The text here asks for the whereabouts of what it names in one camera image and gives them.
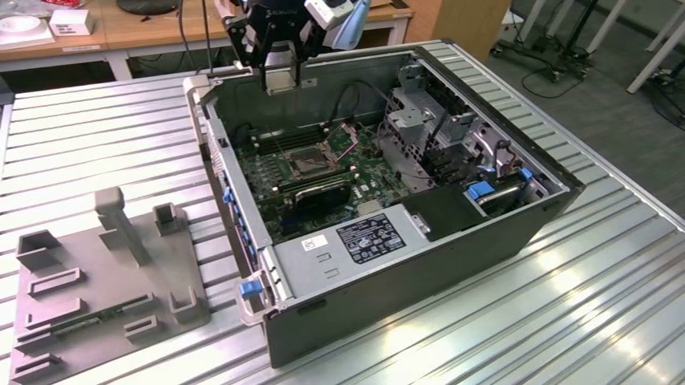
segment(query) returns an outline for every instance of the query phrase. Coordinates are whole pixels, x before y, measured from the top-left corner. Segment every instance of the black cable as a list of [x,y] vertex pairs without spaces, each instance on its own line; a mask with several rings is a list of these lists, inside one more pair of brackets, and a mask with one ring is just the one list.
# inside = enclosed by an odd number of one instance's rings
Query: black cable
[[569,88],[566,88],[562,92],[559,92],[557,95],[542,95],[542,94],[538,94],[537,92],[534,92],[526,85],[526,80],[533,76],[533,75],[537,75],[539,74],[541,72],[543,72],[545,70],[547,70],[549,67],[545,67],[545,68],[541,68],[539,70],[537,71],[533,71],[530,74],[527,74],[526,76],[523,76],[523,78],[521,79],[521,86],[526,89],[526,91],[529,91],[534,96],[539,97],[539,98],[543,98],[543,99],[558,99],[561,98],[563,95],[566,95],[570,90],[573,90],[574,88],[577,88],[582,82],[585,81],[585,79],[581,79],[578,81],[578,83],[575,83],[573,86],[570,86]]
[[153,59],[143,59],[143,58],[137,58],[137,60],[140,60],[141,62],[156,62],[159,59],[161,58],[161,54],[159,54]]
[[681,113],[682,116],[685,116],[685,111],[681,109],[681,107],[677,105],[676,101],[672,99],[672,97],[668,95],[668,93],[661,89],[661,87],[656,84],[653,84],[656,90],[661,93],[664,98],[668,100],[668,102],[672,104],[672,106],[677,109],[677,111]]
[[183,0],[179,0],[179,33],[180,39],[183,40],[183,46],[186,47],[186,53],[188,55],[188,61],[191,62],[191,67],[196,68],[195,61],[192,60],[191,49],[188,48],[186,32],[183,31]]
[[207,4],[202,0],[202,19],[204,21],[204,43],[207,44],[207,65],[210,66],[210,74],[214,73],[212,48],[210,47],[210,26],[207,21]]
[[553,13],[549,15],[549,19],[545,22],[545,27],[542,28],[543,32],[547,33],[549,25],[553,23],[554,17],[557,16],[558,8],[563,4],[563,0],[558,0],[557,5],[554,6]]
[[439,116],[438,124],[435,125],[434,130],[430,132],[429,138],[426,139],[426,145],[423,146],[423,152],[429,149],[430,142],[435,139],[438,136],[438,132],[442,129],[442,126],[445,126],[445,122],[447,121],[447,117],[450,116],[450,110],[446,108],[445,112]]
[[148,68],[149,70],[156,71],[157,74],[160,74],[160,75],[169,75],[169,74],[173,74],[173,73],[176,73],[179,71],[180,65],[183,64],[183,57],[184,56],[186,56],[186,52],[181,52],[180,53],[179,62],[176,63],[176,65],[173,67],[173,70],[171,70],[171,71],[161,70],[157,67],[153,67],[153,66],[151,66],[151,65],[148,65],[145,63],[139,62],[140,58],[135,58],[135,59],[137,61],[137,64],[140,64],[143,67]]
[[387,95],[383,93],[383,91],[371,83],[363,81],[363,80],[352,80],[350,83],[347,83],[344,85],[344,87],[342,88],[342,91],[340,93],[338,94],[338,97],[335,99],[335,104],[332,106],[332,111],[331,111],[331,117],[328,118],[328,121],[327,121],[327,126],[332,126],[332,121],[338,118],[338,112],[339,112],[339,109],[340,109],[340,102],[343,101],[343,96],[344,94],[347,93],[347,90],[350,89],[350,87],[356,87],[356,92],[358,92],[358,99],[356,99],[356,104],[352,108],[352,112],[354,110],[356,109],[356,107],[359,106],[359,99],[360,99],[360,91],[359,91],[359,84],[366,86],[367,88],[370,88],[384,100],[388,104],[391,104],[396,109],[399,109],[399,107],[396,106],[395,102],[392,102],[392,100],[387,97]]
[[526,43],[523,42],[523,39],[521,38],[521,31],[518,29],[518,25],[515,24],[514,0],[511,0],[510,17],[511,17],[511,24],[514,24],[514,30],[515,30],[514,44],[519,44],[519,45],[525,46]]
[[538,58],[537,56],[529,54],[527,52],[525,51],[518,51],[515,48],[513,47],[507,47],[506,48],[507,50],[511,50],[513,52],[515,52],[519,56],[525,56],[527,57],[529,59],[535,59],[538,62],[541,63],[545,63],[547,65],[547,67],[554,67],[554,65],[551,64],[551,62],[549,62],[547,60],[545,60],[543,58]]
[[[660,85],[654,84],[654,83],[650,83],[650,84],[652,84],[653,88],[656,88],[656,90],[661,93],[661,95],[668,99],[669,103],[673,105],[673,107],[676,107],[676,109],[678,110],[678,112],[681,113],[681,116],[682,116],[682,109],[677,106],[676,102],[672,100],[672,98],[668,96],[668,94],[664,92],[664,90],[661,90]],[[670,123],[673,127],[676,127],[678,130],[685,132],[685,127],[670,116],[668,116],[665,112],[661,111],[660,107],[656,104],[656,98],[649,92],[648,92],[648,97],[650,98],[652,108],[654,109],[654,112],[658,114],[658,116],[661,116],[661,118],[668,123]]]

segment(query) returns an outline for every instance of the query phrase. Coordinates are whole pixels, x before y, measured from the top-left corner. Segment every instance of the motherboard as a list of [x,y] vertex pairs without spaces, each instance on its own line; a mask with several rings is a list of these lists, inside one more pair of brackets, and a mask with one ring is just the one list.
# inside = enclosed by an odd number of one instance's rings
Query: motherboard
[[238,151],[240,167],[276,243],[370,214],[410,193],[378,149],[374,128],[315,125],[252,132],[248,141]]

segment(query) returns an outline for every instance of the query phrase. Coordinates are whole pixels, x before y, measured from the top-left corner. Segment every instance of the green circuit board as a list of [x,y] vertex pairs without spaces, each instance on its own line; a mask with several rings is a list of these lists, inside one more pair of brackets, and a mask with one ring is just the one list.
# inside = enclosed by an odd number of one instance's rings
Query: green circuit board
[[[370,206],[388,207],[408,195],[407,186],[378,152],[372,135],[360,126],[356,138],[359,143],[340,159],[352,146],[343,130],[334,131],[324,143],[280,148],[266,155],[252,149],[239,152],[240,167],[275,243],[354,219]],[[292,214],[298,193],[335,184],[351,189],[343,204],[316,208],[315,214]]]

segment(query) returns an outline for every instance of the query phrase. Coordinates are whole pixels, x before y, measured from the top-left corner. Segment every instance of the floor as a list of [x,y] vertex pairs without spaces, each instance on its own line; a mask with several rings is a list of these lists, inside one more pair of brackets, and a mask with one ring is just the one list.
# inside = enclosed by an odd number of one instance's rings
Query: floor
[[[514,0],[517,13],[526,14],[534,0]],[[538,22],[546,22],[555,1],[549,1]],[[565,20],[558,37],[565,41],[583,6],[574,8]],[[605,16],[594,13],[579,37],[579,47],[586,47]],[[645,47],[650,38],[617,24],[597,53],[593,54],[595,69],[585,82],[558,99],[534,96],[521,86],[521,78],[542,64],[515,53],[505,53],[486,62],[487,67],[511,84],[533,103],[590,145],[590,147],[618,167],[625,174],[685,217],[685,132],[673,127],[656,113],[645,86],[635,95],[625,88],[650,60]],[[681,59],[678,53],[665,61],[672,67]],[[575,79],[563,79],[553,84],[533,76],[526,84],[535,93],[555,95]],[[685,106],[685,92],[678,92]]]

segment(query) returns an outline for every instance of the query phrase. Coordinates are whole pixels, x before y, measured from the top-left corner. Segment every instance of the desk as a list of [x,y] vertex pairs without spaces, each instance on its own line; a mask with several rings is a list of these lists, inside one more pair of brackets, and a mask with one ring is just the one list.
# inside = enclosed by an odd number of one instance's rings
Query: desk
[[85,6],[96,20],[91,36],[55,36],[53,44],[0,51],[0,72],[105,60],[107,39],[100,0]]
[[[220,16],[211,1],[208,3],[210,44],[212,47],[230,46],[230,39],[222,27]],[[116,0],[89,0],[87,5],[95,16],[95,33],[91,36],[55,37],[56,43],[0,52],[0,72],[64,64],[108,62],[116,80],[132,79],[127,60],[186,50],[179,35],[175,13],[153,16],[141,22],[143,17],[128,14],[116,7]],[[366,30],[391,29],[388,45],[403,42],[407,22],[413,17],[410,9],[379,6],[370,11]],[[183,27],[191,50],[202,50],[204,28],[202,23],[202,3],[186,2]]]
[[[685,222],[461,48],[423,47],[587,184],[522,252],[272,369],[262,328],[242,324],[235,306],[239,272],[180,88],[190,74],[17,95],[0,120],[0,383],[17,236],[37,227],[79,231],[92,206],[67,214],[67,205],[117,184],[135,189],[131,209],[172,201],[186,210],[212,320],[61,385],[682,381]],[[29,197],[35,206],[21,209]],[[21,210],[35,223],[15,229],[5,217]]]

